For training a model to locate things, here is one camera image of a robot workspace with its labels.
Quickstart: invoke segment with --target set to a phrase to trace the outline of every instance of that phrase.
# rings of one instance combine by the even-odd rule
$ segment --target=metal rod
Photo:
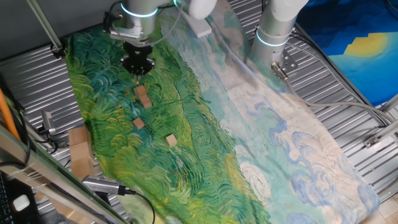
[[[26,1],[29,4],[32,11],[34,12],[34,14],[36,15],[39,22],[41,23],[44,31],[49,36],[53,45],[57,48],[57,50],[62,49],[62,43],[61,43],[60,39],[57,37],[55,31],[52,29],[50,22],[47,20],[44,12],[40,8],[37,1],[36,0],[26,0]]]
[[[0,142],[1,161],[9,161],[10,157],[21,163],[24,161],[26,146],[2,126],[0,126]],[[113,223],[128,223],[87,186],[72,176],[66,168],[60,166],[44,149],[38,144],[36,146],[37,151],[30,152],[29,168],[21,171],[13,166],[4,166],[0,169],[95,222],[105,224],[106,221],[103,220],[105,217]],[[64,193],[57,192],[51,187],[53,184],[59,186]]]

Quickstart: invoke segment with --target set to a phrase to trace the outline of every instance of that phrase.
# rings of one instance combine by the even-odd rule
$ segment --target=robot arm
[[[252,50],[264,64],[282,61],[283,50],[295,24],[297,14],[308,0],[269,0],[256,31]]]
[[[124,41],[123,48],[128,55],[121,59],[123,67],[135,75],[145,75],[154,68],[155,62],[148,58],[152,46],[149,36],[155,30],[158,7],[175,5],[194,19],[204,19],[216,5],[217,0],[122,0],[122,27],[116,27],[116,19],[110,12],[105,12],[104,30],[112,39]]]
[[[112,23],[105,28],[111,38],[124,40],[136,47],[146,45],[155,30],[156,14],[159,6],[175,5],[194,19],[204,19],[216,5],[216,0],[122,0],[122,27]]]

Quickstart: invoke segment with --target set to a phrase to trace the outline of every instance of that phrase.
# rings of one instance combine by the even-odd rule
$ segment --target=metal slats
[[[330,66],[320,62],[318,53],[309,45],[292,38],[287,46],[288,53],[296,60],[298,69],[288,74],[293,88],[303,99],[312,103],[332,103],[337,101],[359,102],[352,94],[350,86],[339,77]],[[397,108],[389,107],[394,116]],[[372,185],[382,200],[394,192],[382,191],[398,177],[398,144],[390,136],[383,137],[380,143],[367,148],[364,142],[383,130],[382,124],[363,108],[356,106],[336,106],[329,108],[311,108],[329,133],[347,155],[349,162],[357,168],[364,179]]]
[[[261,17],[261,1],[230,0],[229,3],[241,21],[249,41],[252,41],[255,36],[254,31]]]
[[[84,125],[66,62],[55,58],[49,46],[1,62],[0,72],[16,100],[25,108],[25,118],[33,127],[41,127],[42,110],[50,111],[57,133],[65,132],[54,139],[59,143],[69,143],[67,131]],[[59,148],[53,157],[70,171],[68,147]],[[94,169],[98,176],[103,175],[96,158]],[[127,218],[126,211],[115,195],[109,195],[109,201],[115,211]],[[51,220],[49,216],[56,214],[47,198],[37,202],[37,208],[44,220]]]

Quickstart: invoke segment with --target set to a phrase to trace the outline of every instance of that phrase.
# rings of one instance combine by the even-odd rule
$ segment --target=cable
[[[166,38],[172,33],[172,31],[174,30],[175,26],[177,25],[178,20],[179,20],[180,17],[181,17],[182,10],[183,10],[183,7],[182,7],[182,6],[183,6],[184,2],[185,2],[185,0],[182,0],[180,12],[178,13],[178,16],[177,16],[177,18],[176,18],[176,20],[175,20],[175,22],[174,22],[172,28],[169,30],[169,32],[168,32],[166,35],[164,35],[161,39],[159,39],[159,40],[157,40],[157,41],[155,41],[155,42],[152,42],[152,43],[145,43],[145,44],[136,44],[136,43],[133,44],[133,43],[131,43],[130,41],[124,39],[124,37],[123,37],[122,35],[120,35],[120,33],[118,32],[117,28],[114,26],[113,23],[112,23],[112,27],[113,27],[113,29],[116,31],[116,33],[118,34],[118,36],[119,36],[123,41],[125,41],[125,42],[128,42],[128,43],[130,43],[130,44],[132,44],[132,45],[134,45],[134,46],[136,46],[136,47],[153,46],[153,45],[155,45],[155,44],[158,44],[160,41],[166,39]]]
[[[2,86],[2,87],[5,88],[5,90],[8,91],[8,92],[10,93],[9,89],[7,88],[7,86]],[[4,99],[4,101],[5,101],[4,94],[2,93],[2,90],[0,89],[0,101],[2,101],[3,99]],[[34,147],[34,144],[31,142],[31,139],[30,139],[30,137],[29,137],[29,133],[27,132],[27,127],[26,127],[26,122],[25,122],[24,114],[23,114],[23,112],[22,112],[22,109],[19,108],[19,107],[20,107],[20,104],[17,103],[17,102],[15,101],[15,99],[14,99],[13,96],[11,97],[11,99],[13,99],[13,103],[14,103],[15,107],[17,108],[18,115],[19,115],[19,119],[20,119],[20,122],[21,122],[21,124],[22,124],[22,129],[23,129],[23,131],[24,131],[23,134],[22,134],[22,133],[18,133],[18,132],[17,132],[17,134],[18,134],[18,139],[19,139],[20,141],[21,141],[20,136],[24,136],[24,137],[25,137],[25,142],[24,142],[24,144],[26,144],[26,146],[27,146],[26,158],[25,158],[24,164],[18,163],[18,162],[2,162],[2,163],[0,163],[0,167],[1,167],[1,166],[16,166],[18,169],[20,169],[21,167],[27,167],[27,166],[28,166],[28,162],[29,162],[29,159],[30,159],[30,150],[31,150],[31,147],[32,147],[32,146]],[[3,105],[1,105],[1,110],[3,111],[3,109],[5,109],[5,110],[8,110],[8,111],[10,112],[11,121],[12,121],[12,123],[13,123],[13,125],[14,125],[14,128],[17,129],[17,128],[16,128],[16,123],[18,122],[18,120],[17,120],[17,118],[16,118],[15,116],[13,116],[13,115],[11,114],[10,107],[9,107],[9,105],[7,104],[6,101],[5,101],[5,103],[6,103],[6,107],[4,108]]]
[[[112,6],[109,8],[109,12],[112,12],[113,7],[114,7],[115,5],[117,5],[117,4],[119,4],[119,3],[122,3],[122,1],[116,1],[116,2],[114,2],[114,3],[112,4]]]
[[[393,5],[393,4],[391,3],[390,0],[384,0],[384,1],[386,1],[386,2],[391,6],[391,8],[392,8],[393,10],[395,10],[396,12],[398,12],[398,9],[395,7],[395,5]]]
[[[388,3],[387,0],[384,0],[384,6],[386,7],[387,12],[388,12],[393,18],[395,18],[395,19],[398,20],[398,17],[397,17],[396,15],[394,15],[394,13],[392,13],[392,12],[390,11],[390,9],[389,9],[387,3]]]
[[[158,9],[168,9],[168,8],[171,8],[171,7],[174,7],[174,5],[160,6],[160,7],[158,7]]]
[[[300,39],[301,41],[305,42],[305,43],[308,44],[308,45],[311,45],[311,44],[310,44],[310,41],[304,41],[304,40],[301,39],[301,38],[298,38],[298,39]],[[296,49],[300,49],[301,51],[304,51],[304,52],[308,53],[309,55],[311,55],[311,56],[317,58],[317,59],[326,67],[326,69],[328,69],[328,71],[333,75],[333,77],[338,81],[338,83],[339,83],[348,93],[350,93],[350,94],[353,95],[358,101],[360,101],[360,103],[355,103],[355,102],[336,102],[336,103],[329,103],[329,104],[317,104],[317,103],[310,103],[310,102],[307,102],[307,101],[303,100],[303,101],[305,102],[306,105],[308,105],[308,106],[314,106],[314,107],[326,107],[326,106],[338,106],[338,105],[359,106],[359,107],[363,107],[363,108],[366,108],[366,109],[369,109],[369,110],[375,112],[376,115],[382,116],[382,117],[386,118],[386,119],[387,119],[388,121],[390,121],[391,123],[393,123],[393,122],[395,121],[395,120],[394,120],[393,118],[391,118],[388,114],[382,112],[381,110],[378,110],[378,109],[374,108],[373,106],[369,106],[369,105],[364,104],[364,102],[363,102],[361,99],[359,99],[356,95],[354,95],[352,92],[350,92],[350,91],[347,89],[347,87],[345,87],[345,86],[335,77],[335,74],[329,69],[329,67],[327,66],[327,64],[326,64],[323,60],[321,60],[320,58],[318,58],[316,55],[312,54],[311,52],[309,52],[309,51],[307,51],[307,50],[305,50],[305,49],[303,49],[303,48],[301,48],[301,47],[297,47],[297,46],[295,46],[295,45],[293,45],[293,44],[290,44],[290,43],[287,43],[287,44],[290,45],[291,47],[294,47],[294,48],[296,48]],[[286,80],[286,84],[288,84],[289,88],[293,91],[293,93],[296,94],[296,92],[294,91],[292,85],[290,84],[290,82],[289,82],[288,80]]]
[[[287,86],[290,88],[290,90],[292,90],[293,94],[295,94],[296,96],[300,97],[300,96],[296,93],[296,91],[293,89],[292,84],[290,83],[289,79],[286,79],[285,82],[286,82]],[[390,117],[388,114],[386,114],[385,112],[383,112],[383,111],[381,111],[381,110],[379,110],[379,109],[376,109],[376,108],[374,108],[374,107],[372,107],[372,106],[365,105],[365,104],[363,104],[363,103],[356,103],[356,102],[311,103],[311,102],[308,102],[308,101],[306,101],[306,100],[304,100],[304,99],[302,99],[302,100],[304,101],[304,103],[305,103],[307,106],[314,106],[314,107],[329,107],[329,106],[343,106],[343,105],[358,106],[358,107],[362,107],[362,108],[365,108],[365,109],[367,109],[367,110],[371,110],[371,111],[377,113],[379,116],[382,116],[382,117],[386,118],[386,119],[387,119],[388,121],[390,121],[391,123],[395,122],[395,120],[394,120],[393,118],[391,118],[391,117]]]
[[[127,189],[127,188],[125,189],[124,193],[125,194],[131,194],[131,195],[140,196],[140,197],[142,197],[144,200],[146,200],[148,202],[148,204],[150,205],[150,208],[152,209],[152,213],[154,215],[154,220],[152,221],[152,224],[154,224],[155,223],[155,209],[154,209],[154,206],[152,205],[152,203],[148,200],[148,198],[146,198],[145,196],[143,196],[140,193],[137,193],[135,190],[130,190],[130,189]]]
[[[26,137],[26,159],[25,159],[25,166],[27,166],[29,159],[30,159],[30,138],[29,138],[29,133],[27,132],[27,128],[26,128],[26,122],[25,122],[25,118],[24,118],[24,114],[22,113],[22,111],[19,111],[19,119],[21,119],[21,123],[22,123],[22,127],[24,128],[25,131],[25,137]]]
[[[39,140],[35,140],[35,142],[37,143],[50,143],[52,142],[54,144],[54,150],[50,152],[50,155],[54,154],[55,152],[58,151],[58,143],[50,138],[48,138],[46,141],[39,141]]]
[[[314,55],[313,53],[311,53],[311,52],[309,52],[309,51],[307,51],[307,50],[305,50],[305,49],[303,49],[303,48],[301,48],[301,47],[297,47],[296,45],[293,45],[293,44],[291,44],[291,43],[286,43],[286,44],[289,45],[289,46],[291,46],[291,47],[294,47],[294,48],[296,48],[296,49],[300,49],[301,51],[303,51],[303,52],[305,52],[305,53],[311,55],[312,57],[317,58],[317,59],[323,64],[323,66],[325,66],[325,68],[331,73],[331,75],[335,78],[335,80],[337,80],[337,82],[338,82],[349,94],[353,95],[359,102],[364,103],[363,100],[361,100],[361,99],[358,98],[354,93],[352,93],[351,91],[349,91],[349,90],[347,89],[347,87],[345,87],[345,86],[339,81],[339,79],[337,79],[337,77],[335,76],[335,74],[330,70],[329,66],[328,66],[323,60],[321,60],[318,56]]]
[[[14,166],[18,169],[25,169],[25,165],[20,162],[0,162],[0,167]]]
[[[21,140],[21,138],[19,137],[17,128],[15,126],[14,120],[12,118],[10,108],[8,107],[6,97],[2,93],[1,89],[0,89],[0,110],[2,112],[2,115],[4,116],[4,120],[6,121],[8,131],[13,136],[15,136],[15,138],[17,138],[18,140]]]

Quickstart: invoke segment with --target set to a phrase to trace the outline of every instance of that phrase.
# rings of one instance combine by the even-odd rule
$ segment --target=wooden block
[[[72,161],[70,166],[72,168],[72,174],[80,180],[83,180],[87,175],[95,175],[94,160],[91,157]]]
[[[91,144],[91,136],[90,132],[87,128],[80,127],[80,128],[73,128],[68,131],[69,134],[69,145],[73,146],[82,142],[89,142]]]
[[[150,108],[152,106],[152,103],[150,102],[150,99],[148,96],[143,96],[140,97],[139,100],[141,100],[142,105],[144,105],[144,108]]]
[[[145,87],[143,85],[135,87],[134,92],[138,98],[147,95],[147,91],[145,90]]]
[[[387,224],[398,224],[398,212],[395,212],[394,214],[390,215],[385,219]]]
[[[141,128],[143,128],[145,126],[144,122],[141,120],[141,118],[137,118],[134,121],[132,121],[132,123],[135,125],[135,127],[138,128],[138,130],[140,130]]]
[[[177,139],[175,138],[174,134],[167,136],[166,140],[170,147],[177,144]]]
[[[379,212],[383,218],[387,218],[395,212],[398,212],[398,203],[391,197],[380,204]]]
[[[43,200],[46,197],[45,194],[43,194],[42,192],[37,192],[35,194],[35,198],[37,198],[39,201]]]
[[[70,157],[73,161],[90,157],[94,159],[93,149],[91,148],[90,142],[82,142],[69,147]]]

